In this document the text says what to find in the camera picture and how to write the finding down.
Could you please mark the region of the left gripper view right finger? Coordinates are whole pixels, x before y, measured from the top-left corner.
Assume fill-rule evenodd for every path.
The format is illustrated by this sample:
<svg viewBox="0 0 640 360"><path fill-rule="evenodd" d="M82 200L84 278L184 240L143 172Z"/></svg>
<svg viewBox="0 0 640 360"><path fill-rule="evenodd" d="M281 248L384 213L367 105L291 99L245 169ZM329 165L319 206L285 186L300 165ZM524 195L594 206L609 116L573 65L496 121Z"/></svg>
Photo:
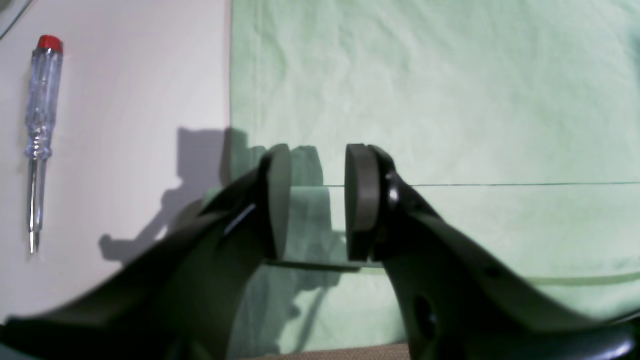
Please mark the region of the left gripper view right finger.
<svg viewBox="0 0 640 360"><path fill-rule="evenodd" d="M441 217L374 145L345 152L347 256L382 264L412 360L637 360L637 316L594 320Z"/></svg>

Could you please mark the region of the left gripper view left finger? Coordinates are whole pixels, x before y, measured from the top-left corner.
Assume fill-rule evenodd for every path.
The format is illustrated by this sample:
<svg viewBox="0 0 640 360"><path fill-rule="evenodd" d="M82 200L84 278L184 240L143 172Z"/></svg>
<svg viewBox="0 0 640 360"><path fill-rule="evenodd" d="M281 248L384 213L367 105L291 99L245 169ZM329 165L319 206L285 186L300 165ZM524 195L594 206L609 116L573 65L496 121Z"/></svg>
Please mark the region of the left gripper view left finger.
<svg viewBox="0 0 640 360"><path fill-rule="evenodd" d="M286 248L291 151L276 145L190 223L96 289L1 328L41 360L225 360L247 285Z"/></svg>

